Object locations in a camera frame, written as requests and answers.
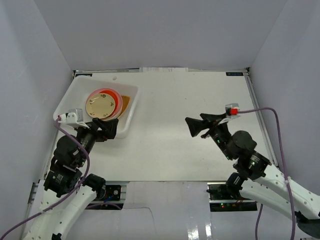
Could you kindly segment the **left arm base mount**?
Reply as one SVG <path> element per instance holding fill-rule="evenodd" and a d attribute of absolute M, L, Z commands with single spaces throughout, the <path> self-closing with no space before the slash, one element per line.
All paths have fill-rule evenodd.
<path fill-rule="evenodd" d="M 121 203 L 121 185 L 106 185 L 104 195 L 100 195 L 94 200 L 97 206 L 93 207 L 95 210 L 121 210 L 123 203 Z"/>

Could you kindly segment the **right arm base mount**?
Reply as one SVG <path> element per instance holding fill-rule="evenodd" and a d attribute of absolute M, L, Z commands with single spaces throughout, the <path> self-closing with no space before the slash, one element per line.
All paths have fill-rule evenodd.
<path fill-rule="evenodd" d="M 227 193 L 225 182 L 208 182 L 207 193 L 211 213 L 255 212 L 257 203 L 251 199 L 234 198 Z"/>

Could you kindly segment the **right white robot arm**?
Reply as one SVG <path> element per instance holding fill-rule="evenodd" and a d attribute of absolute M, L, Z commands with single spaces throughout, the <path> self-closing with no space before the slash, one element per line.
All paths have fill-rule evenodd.
<path fill-rule="evenodd" d="M 320 237 L 320 197 L 281 172 L 277 166 L 255 150 L 257 143 L 244 130 L 231 134 L 227 114 L 200 114 L 200 119 L 185 118 L 192 137 L 205 131 L 228 160 L 234 160 L 234 173 L 211 195 L 228 196 L 233 200 L 251 199 L 272 208 L 293 221 L 307 235 Z"/>

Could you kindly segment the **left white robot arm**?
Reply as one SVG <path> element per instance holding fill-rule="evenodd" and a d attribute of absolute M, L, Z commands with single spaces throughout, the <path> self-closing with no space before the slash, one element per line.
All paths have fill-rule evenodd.
<path fill-rule="evenodd" d="M 89 204 L 105 196 L 106 180 L 89 173 L 89 154 L 95 143 L 116 137 L 118 122 L 93 118 L 87 123 L 77 123 L 76 135 L 63 131 L 43 184 L 39 212 L 31 217 L 33 223 L 24 239 L 66 239 Z"/>

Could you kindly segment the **woven fan-shaped basket plate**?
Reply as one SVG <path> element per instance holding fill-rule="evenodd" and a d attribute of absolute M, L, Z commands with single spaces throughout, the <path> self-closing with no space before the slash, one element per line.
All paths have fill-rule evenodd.
<path fill-rule="evenodd" d="M 117 119 L 120 118 L 125 113 L 125 111 L 128 108 L 130 102 L 131 102 L 131 97 L 130 96 L 121 95 L 121 100 L 120 100 L 118 108 L 116 109 L 114 117 L 117 118 Z"/>

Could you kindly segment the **beige patterned small plate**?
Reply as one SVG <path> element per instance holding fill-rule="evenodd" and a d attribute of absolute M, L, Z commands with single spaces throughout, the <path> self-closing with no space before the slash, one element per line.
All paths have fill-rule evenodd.
<path fill-rule="evenodd" d="M 116 101 L 107 93 L 97 93 L 92 95 L 85 104 L 85 110 L 92 118 L 107 118 L 112 115 L 115 109 Z"/>

